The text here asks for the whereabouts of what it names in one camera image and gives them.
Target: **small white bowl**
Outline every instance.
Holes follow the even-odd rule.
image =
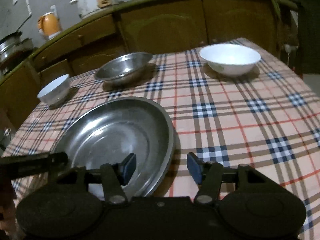
[[[68,95],[70,88],[69,75],[63,75],[46,85],[38,94],[39,98],[45,104],[52,106],[60,103]]]
[[[248,73],[261,59],[254,49],[236,44],[210,45],[200,50],[200,56],[210,68],[230,77]]]

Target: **metal tray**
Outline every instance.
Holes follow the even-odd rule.
[[[87,169],[119,163],[135,153],[137,169],[123,187],[131,198],[156,190],[169,168],[173,150],[173,126],[167,112],[152,100],[126,97],[85,113],[63,133],[52,152],[64,151],[69,167]],[[103,199],[101,184],[90,184],[89,192]]]

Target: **table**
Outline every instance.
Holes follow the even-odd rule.
[[[301,239],[320,238],[320,102],[284,63],[254,43],[232,43],[256,49],[262,57],[242,79],[212,71],[199,57],[199,48],[155,55],[152,79],[136,87],[106,92],[93,77],[96,70],[71,79],[73,97],[62,107],[40,103],[26,119],[4,156],[49,151],[79,116],[114,98],[146,97],[168,112],[177,131],[177,149],[155,195],[190,196],[197,185],[186,157],[195,152],[204,161],[236,167],[247,163],[303,200],[307,219]],[[13,182],[17,202],[45,182],[44,175]],[[223,186],[221,195],[232,190]]]

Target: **wall outlet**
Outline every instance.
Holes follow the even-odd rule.
[[[16,5],[18,0],[12,0],[12,5]]]

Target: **orange kettle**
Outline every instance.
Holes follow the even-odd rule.
[[[56,6],[52,5],[51,9],[52,12],[40,16],[38,20],[39,33],[48,40],[51,40],[62,31]]]

